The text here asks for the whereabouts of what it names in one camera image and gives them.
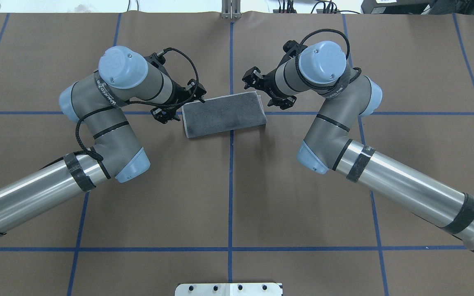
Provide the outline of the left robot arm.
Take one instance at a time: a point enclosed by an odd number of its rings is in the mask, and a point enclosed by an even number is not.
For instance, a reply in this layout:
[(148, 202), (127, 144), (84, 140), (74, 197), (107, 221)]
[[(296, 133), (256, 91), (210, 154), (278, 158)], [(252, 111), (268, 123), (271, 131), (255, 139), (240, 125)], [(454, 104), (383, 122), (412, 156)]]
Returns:
[(126, 118), (128, 106), (151, 106), (160, 123), (179, 120), (183, 105), (202, 102), (205, 87), (189, 57), (194, 78), (185, 86), (165, 69), (165, 48), (143, 56), (126, 46), (113, 46), (100, 57), (96, 71), (64, 90), (60, 109), (75, 123), (79, 150), (0, 188), (0, 238), (60, 204), (92, 191), (106, 180), (124, 183), (146, 172), (150, 159)]

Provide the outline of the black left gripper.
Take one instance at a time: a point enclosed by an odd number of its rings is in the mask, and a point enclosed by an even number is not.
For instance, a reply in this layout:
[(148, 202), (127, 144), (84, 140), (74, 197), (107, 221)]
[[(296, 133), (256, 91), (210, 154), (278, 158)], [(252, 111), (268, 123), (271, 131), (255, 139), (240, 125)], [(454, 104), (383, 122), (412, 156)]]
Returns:
[(163, 88), (160, 90), (159, 95), (163, 95), (164, 101), (162, 103), (157, 103), (156, 97), (147, 100), (149, 105), (154, 106), (154, 108), (151, 109), (153, 118), (163, 124), (166, 124), (170, 120), (180, 121), (180, 118), (176, 114), (177, 110), (186, 103), (193, 101), (205, 103), (204, 96), (207, 93), (205, 87), (198, 81), (199, 73), (197, 72), (194, 63), (183, 52), (178, 53), (181, 56), (184, 56), (192, 66), (195, 73), (195, 79), (190, 79), (185, 87), (180, 86), (171, 79), (169, 73), (164, 67), (166, 62), (164, 54), (166, 53), (167, 52), (159, 52), (145, 56), (145, 60), (163, 74)]

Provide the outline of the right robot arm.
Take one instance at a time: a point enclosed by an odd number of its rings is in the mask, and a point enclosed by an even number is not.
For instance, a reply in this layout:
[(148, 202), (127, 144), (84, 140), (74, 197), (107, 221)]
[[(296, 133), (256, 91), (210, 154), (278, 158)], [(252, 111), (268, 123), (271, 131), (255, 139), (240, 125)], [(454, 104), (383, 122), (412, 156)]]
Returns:
[(242, 77), (244, 88), (265, 92), (269, 106), (288, 109), (297, 95), (313, 91), (324, 102), (297, 152), (301, 165), (319, 174), (335, 171), (355, 184), (387, 197), (417, 217), (461, 240), (474, 253), (474, 196), (447, 186), (369, 146), (350, 130), (380, 105), (382, 89), (333, 41), (305, 46), (291, 40), (278, 66), (256, 66)]

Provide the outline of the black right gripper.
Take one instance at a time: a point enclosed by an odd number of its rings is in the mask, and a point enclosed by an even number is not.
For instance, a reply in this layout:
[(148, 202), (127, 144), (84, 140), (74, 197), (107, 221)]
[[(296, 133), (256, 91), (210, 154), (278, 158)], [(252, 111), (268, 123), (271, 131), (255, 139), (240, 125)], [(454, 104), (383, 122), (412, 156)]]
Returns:
[(266, 75), (262, 75), (260, 69), (258, 69), (256, 66), (247, 70), (242, 77), (244, 89), (254, 88), (256, 90), (265, 92), (270, 97), (267, 106), (277, 106), (280, 107), (280, 109), (289, 109), (293, 107), (297, 101), (297, 98), (294, 95), (288, 95), (279, 88), (281, 83), (276, 81), (275, 75), (278, 70), (284, 74), (284, 70), (281, 69), (282, 65), (295, 58), (297, 49), (299, 47), (301, 47), (301, 49), (307, 48), (307, 46), (301, 45), (295, 40), (287, 41), (283, 45), (283, 51), (285, 54), (280, 60), (279, 65), (276, 67), (276, 69), (272, 70)]

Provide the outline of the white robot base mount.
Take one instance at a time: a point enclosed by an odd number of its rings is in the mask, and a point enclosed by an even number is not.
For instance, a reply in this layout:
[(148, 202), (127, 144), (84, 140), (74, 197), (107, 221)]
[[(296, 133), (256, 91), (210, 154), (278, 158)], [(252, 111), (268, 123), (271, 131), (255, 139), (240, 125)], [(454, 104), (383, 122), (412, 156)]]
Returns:
[(184, 283), (175, 296), (283, 296), (283, 285), (275, 282)]

